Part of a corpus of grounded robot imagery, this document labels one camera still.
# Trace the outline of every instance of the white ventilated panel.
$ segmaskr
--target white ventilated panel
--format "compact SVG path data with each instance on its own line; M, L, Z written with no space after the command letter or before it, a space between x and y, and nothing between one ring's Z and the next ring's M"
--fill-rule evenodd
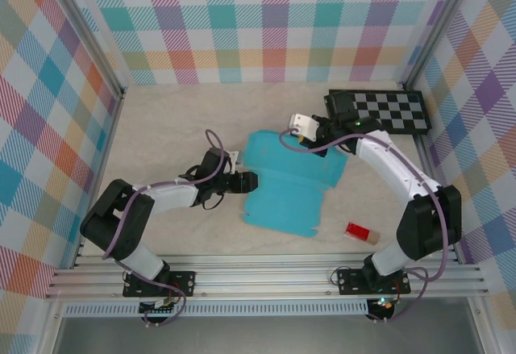
M138 302L77 302L69 303L65 318L124 318L143 316ZM186 316L302 316L302 315L363 315L368 313L367 301L337 299L327 301L197 301L188 302Z

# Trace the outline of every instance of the blue cloth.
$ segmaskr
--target blue cloth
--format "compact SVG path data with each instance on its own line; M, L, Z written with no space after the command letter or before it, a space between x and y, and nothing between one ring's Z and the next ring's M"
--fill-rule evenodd
M258 188L248 195L243 220L259 227L314 237L324 191L336 187L347 156L335 148L324 158L290 151L281 145L278 135L274 131L258 131L249 136L243 163L258 175ZM286 136L285 142L304 148L292 136Z

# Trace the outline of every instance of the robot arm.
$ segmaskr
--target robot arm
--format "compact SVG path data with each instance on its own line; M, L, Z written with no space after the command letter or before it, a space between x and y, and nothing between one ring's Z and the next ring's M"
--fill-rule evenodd
M372 166L394 190L402 205L406 205L395 240L364 261L362 271L373 292L392 281L392 275L400 273L409 263L443 248L443 233L435 204L421 181L390 151L392 148L401 154L389 134L383 131L374 118L359 119L350 104L347 112L332 120L315 115L293 115L289 128L295 130L292 135L298 136L300 143L308 148L320 148L350 134L367 134L369 138L389 145L385 148L368 138L351 139L343 143L352 154ZM316 154L325 156L326 152L324 150ZM454 186L442 187L412 164L406 156L402 157L437 196L446 219L448 243L458 242L461 237L459 191Z
M211 148L200 165L190 168L186 174L176 178L175 182L178 184L168 183L150 187L139 194L128 209L123 229L110 257L148 280L169 284L169 265L141 242L148 218L153 214L179 207L204 205L213 194L245 194L256 189L256 174L235 171L239 163L238 155L238 152L221 154L218 148ZM221 156L223 164L218 173L208 181L196 183L217 169ZM181 185L181 182L186 181L189 182L188 185ZM130 185L121 179L112 181L86 215L81 224L81 234L101 250L107 250L119 226L119 214L126 210L129 198L140 187Z

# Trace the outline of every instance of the black and white checkerboard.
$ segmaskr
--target black and white checkerboard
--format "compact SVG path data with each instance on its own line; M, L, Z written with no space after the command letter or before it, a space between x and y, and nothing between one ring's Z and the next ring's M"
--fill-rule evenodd
M330 90L325 97L328 116L339 113L339 100L349 97L361 118L378 119L389 134L425 135L431 128L419 91Z

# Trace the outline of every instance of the beige floor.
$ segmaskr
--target beige floor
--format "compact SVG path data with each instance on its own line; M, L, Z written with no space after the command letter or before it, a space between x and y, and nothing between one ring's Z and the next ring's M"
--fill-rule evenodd
M204 130L216 131L228 150L245 148L248 134L285 129L292 113L324 115L330 88L396 89L393 81L374 83L285 83L234 85L146 85L130 87L102 181L133 184L172 180L198 164L208 143ZM417 165L411 136L394 137ZM350 158L336 189L327 192L319 233L304 238L246 224L245 196L227 195L216 210L172 210L151 218L143 240L157 254L276 254L371 252L386 245L403 207L381 177ZM344 235L349 221L375 229L381 242L372 247ZM100 255L91 243L86 255Z

